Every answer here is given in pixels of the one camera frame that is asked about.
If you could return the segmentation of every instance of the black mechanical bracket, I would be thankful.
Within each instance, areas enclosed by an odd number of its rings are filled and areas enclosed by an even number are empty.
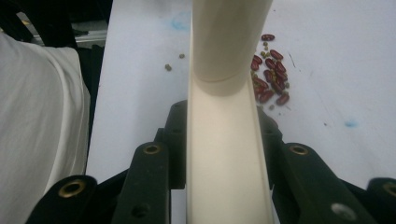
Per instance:
[[[311,147],[282,141],[258,109],[273,202],[282,224],[396,223],[396,180],[367,189],[343,181]],[[129,170],[97,184],[74,175],[55,184],[27,223],[171,223],[170,189],[186,185],[187,101],[172,105],[153,142],[138,147]]]

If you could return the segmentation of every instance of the bean pile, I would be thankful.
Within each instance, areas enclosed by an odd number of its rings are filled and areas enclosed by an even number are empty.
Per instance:
[[[268,42],[274,39],[274,35],[262,35],[264,50],[268,50]],[[285,91],[285,89],[290,87],[290,84],[286,68],[282,64],[283,56],[274,49],[270,49],[267,52],[262,51],[260,55],[261,57],[254,55],[250,65],[256,101],[260,104],[265,104],[277,94],[279,97],[276,99],[276,104],[284,105],[290,98],[289,93]],[[267,67],[263,72],[265,81],[255,73],[259,71],[262,64]]]

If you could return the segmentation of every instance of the blue stain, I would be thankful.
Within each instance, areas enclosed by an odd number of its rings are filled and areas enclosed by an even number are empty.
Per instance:
[[[354,119],[347,120],[344,124],[348,128],[356,128],[356,127],[359,126],[359,123],[356,120],[354,120]]]
[[[180,12],[172,19],[172,26],[179,31],[189,31],[191,25],[191,12]]]

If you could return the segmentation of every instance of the table surface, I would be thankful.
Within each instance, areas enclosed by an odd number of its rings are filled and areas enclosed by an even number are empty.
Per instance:
[[[373,177],[396,178],[395,21],[392,0],[275,0],[263,27],[276,36],[269,47],[284,55],[290,81],[290,101],[271,111],[273,99],[264,112],[285,142],[312,147],[361,188]],[[191,1],[114,1],[87,175],[102,182],[127,169],[170,106],[187,99],[190,23]],[[183,191],[173,197],[184,206]]]

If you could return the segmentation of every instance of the person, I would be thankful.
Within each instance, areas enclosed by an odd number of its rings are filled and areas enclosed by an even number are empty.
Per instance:
[[[57,181],[85,172],[90,94],[78,53],[0,33],[0,223],[24,223]]]

